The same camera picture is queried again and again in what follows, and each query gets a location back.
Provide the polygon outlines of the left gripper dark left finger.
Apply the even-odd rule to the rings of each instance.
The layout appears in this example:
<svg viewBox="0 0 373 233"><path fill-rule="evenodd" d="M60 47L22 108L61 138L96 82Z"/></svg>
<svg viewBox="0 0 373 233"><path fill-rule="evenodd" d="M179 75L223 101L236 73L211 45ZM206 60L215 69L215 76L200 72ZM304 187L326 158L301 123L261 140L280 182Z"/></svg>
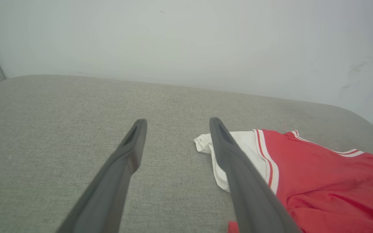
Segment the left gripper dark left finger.
<svg viewBox="0 0 373 233"><path fill-rule="evenodd" d="M138 119L56 233L118 233L131 176L141 165L147 121Z"/></svg>

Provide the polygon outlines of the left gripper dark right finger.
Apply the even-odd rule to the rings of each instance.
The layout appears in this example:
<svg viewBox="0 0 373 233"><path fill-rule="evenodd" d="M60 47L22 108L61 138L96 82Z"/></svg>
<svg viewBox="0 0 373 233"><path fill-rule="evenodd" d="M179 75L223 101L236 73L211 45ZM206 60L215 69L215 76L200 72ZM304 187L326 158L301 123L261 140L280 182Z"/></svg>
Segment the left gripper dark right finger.
<svg viewBox="0 0 373 233"><path fill-rule="evenodd" d="M209 121L214 152L225 171L240 233L301 233L223 122Z"/></svg>

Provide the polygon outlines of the red and white polo shirt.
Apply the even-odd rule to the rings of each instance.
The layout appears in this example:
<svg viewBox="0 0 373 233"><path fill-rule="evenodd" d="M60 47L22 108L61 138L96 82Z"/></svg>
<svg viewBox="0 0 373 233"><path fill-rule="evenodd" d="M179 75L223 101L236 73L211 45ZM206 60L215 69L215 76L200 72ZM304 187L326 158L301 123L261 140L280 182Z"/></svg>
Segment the red and white polo shirt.
<svg viewBox="0 0 373 233"><path fill-rule="evenodd" d="M254 129L231 132L303 233L373 233L373 154Z"/></svg>

